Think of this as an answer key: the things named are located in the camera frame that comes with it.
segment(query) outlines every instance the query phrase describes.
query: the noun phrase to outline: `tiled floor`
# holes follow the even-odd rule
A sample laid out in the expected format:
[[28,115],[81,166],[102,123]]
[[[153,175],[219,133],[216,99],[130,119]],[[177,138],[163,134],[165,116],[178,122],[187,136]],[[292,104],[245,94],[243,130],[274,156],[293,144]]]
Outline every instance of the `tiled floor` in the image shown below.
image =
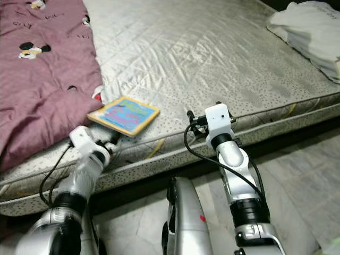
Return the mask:
[[[340,236],[340,129],[256,159],[271,219],[288,255],[329,250]],[[233,223],[217,172],[193,180],[205,212],[215,255],[233,254]],[[161,191],[95,217],[108,254],[161,254],[166,192]],[[13,254],[20,235],[0,244]],[[340,254],[334,248],[328,254]]]

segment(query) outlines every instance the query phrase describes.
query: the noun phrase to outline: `maroon blanket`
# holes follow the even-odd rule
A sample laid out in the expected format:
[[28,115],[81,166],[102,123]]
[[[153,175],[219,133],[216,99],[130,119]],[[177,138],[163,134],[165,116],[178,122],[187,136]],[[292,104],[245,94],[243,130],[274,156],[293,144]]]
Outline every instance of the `maroon blanket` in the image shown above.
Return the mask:
[[2,0],[0,171],[66,138],[101,85],[82,0]]

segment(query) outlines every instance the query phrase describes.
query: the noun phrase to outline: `children's book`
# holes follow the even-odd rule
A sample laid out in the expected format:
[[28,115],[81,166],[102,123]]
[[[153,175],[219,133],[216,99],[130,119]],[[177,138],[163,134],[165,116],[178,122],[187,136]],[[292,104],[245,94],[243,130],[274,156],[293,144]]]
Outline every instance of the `children's book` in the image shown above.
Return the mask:
[[130,97],[121,97],[87,117],[103,126],[130,137],[136,136],[157,115],[159,109]]

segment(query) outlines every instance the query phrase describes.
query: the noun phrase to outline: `white pillow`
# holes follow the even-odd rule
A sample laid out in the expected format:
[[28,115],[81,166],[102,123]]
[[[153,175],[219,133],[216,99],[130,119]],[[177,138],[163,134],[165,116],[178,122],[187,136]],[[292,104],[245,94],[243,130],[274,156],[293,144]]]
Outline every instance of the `white pillow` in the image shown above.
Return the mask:
[[269,18],[267,28],[340,83],[340,12],[324,2],[291,2]]

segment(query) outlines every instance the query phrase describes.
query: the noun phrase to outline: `quilted mattress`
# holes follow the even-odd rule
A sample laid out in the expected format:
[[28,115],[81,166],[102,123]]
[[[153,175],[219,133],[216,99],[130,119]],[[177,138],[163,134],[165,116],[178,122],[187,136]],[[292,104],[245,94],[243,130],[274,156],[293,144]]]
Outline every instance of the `quilted mattress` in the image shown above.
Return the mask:
[[[85,0],[103,76],[104,102],[122,95],[160,108],[136,138],[123,137],[96,192],[196,161],[183,145],[186,112],[221,101],[245,145],[340,115],[340,86],[266,29],[274,12],[256,0]],[[107,140],[112,131],[93,125]],[[200,153],[203,141],[190,137]],[[45,209],[39,184],[67,141],[0,175],[0,214]],[[46,185],[74,169],[69,150]]]

